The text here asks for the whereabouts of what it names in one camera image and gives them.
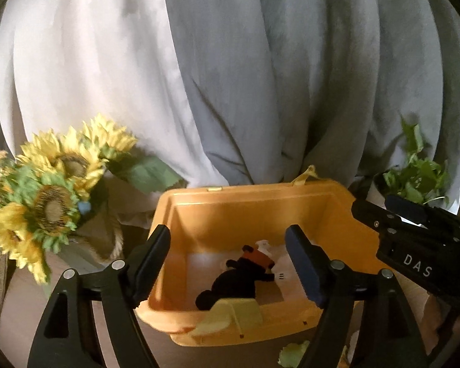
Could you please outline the green plush toy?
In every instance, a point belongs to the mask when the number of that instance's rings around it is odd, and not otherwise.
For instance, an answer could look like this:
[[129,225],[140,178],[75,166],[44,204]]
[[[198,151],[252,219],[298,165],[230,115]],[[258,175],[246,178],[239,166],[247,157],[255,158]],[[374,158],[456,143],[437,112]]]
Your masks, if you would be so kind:
[[284,368],[298,368],[309,345],[310,341],[303,341],[284,346],[279,352],[278,365]]

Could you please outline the black mouse plush toy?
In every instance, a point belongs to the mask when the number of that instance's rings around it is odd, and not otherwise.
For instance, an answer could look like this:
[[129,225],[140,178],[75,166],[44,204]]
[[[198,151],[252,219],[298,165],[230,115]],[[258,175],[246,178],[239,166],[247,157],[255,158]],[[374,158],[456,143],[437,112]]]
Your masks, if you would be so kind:
[[243,245],[239,258],[226,259],[211,287],[197,295],[195,306],[209,311],[223,299],[254,299],[260,304],[281,301],[282,274],[274,269],[282,254],[283,247],[272,246],[266,239]]

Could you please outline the green potted plant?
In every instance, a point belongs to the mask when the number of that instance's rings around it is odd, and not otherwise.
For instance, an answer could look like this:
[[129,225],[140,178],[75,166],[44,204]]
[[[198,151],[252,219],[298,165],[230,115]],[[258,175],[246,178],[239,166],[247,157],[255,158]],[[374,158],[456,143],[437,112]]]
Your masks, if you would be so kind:
[[445,193],[448,179],[446,164],[441,165],[424,153],[425,140],[418,123],[410,124],[402,116],[401,127],[405,137],[405,163],[393,166],[380,175],[385,182],[386,194],[420,205],[441,201],[448,203]]

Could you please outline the grey ribbed vase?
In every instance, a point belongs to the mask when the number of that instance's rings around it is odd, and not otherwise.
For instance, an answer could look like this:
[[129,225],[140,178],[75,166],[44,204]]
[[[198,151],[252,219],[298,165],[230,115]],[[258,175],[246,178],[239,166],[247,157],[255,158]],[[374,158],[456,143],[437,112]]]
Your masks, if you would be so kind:
[[58,256],[80,274],[98,272],[123,258],[124,236],[116,213],[109,207],[104,180],[91,190],[88,200],[78,203],[78,208],[77,228]]

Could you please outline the sunflower bouquet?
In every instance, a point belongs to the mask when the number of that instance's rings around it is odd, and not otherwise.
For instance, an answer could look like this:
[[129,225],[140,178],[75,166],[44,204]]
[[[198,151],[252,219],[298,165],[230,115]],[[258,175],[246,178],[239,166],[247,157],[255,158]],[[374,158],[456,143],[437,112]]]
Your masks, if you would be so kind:
[[107,185],[114,213],[116,180],[147,196],[186,186],[159,157],[142,154],[138,141],[126,127],[98,115],[79,130],[34,134],[14,158],[0,150],[1,253],[47,284],[47,253],[69,245],[80,219],[78,203],[90,198],[99,181]]

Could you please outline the orange plastic crate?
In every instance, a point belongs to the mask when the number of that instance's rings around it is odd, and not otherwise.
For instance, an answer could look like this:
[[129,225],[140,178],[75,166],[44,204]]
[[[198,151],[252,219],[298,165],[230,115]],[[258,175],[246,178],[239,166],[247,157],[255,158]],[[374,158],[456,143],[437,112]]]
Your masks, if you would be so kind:
[[284,184],[170,190],[153,223],[171,246],[149,297],[136,310],[184,347],[271,340],[315,327],[319,308],[286,250],[298,225],[329,258],[376,273],[376,234],[351,215],[353,195],[308,168]]

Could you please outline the grey curtain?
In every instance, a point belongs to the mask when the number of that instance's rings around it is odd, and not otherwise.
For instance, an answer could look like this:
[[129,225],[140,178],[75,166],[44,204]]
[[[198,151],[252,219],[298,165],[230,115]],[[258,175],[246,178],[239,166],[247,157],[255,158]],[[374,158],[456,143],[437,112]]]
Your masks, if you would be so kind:
[[[0,4],[0,25],[8,0]],[[418,123],[460,203],[460,16],[449,0],[165,0],[203,151],[225,184],[308,166],[345,186]],[[6,144],[0,123],[0,149]]]

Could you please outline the beige curtain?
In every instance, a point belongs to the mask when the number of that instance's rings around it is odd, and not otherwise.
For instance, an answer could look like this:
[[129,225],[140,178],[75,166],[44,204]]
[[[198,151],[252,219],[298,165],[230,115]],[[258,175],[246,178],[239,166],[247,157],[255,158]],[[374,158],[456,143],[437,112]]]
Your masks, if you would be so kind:
[[42,130],[103,115],[192,187],[225,184],[203,151],[165,0],[8,0],[0,25],[0,123],[17,152]]

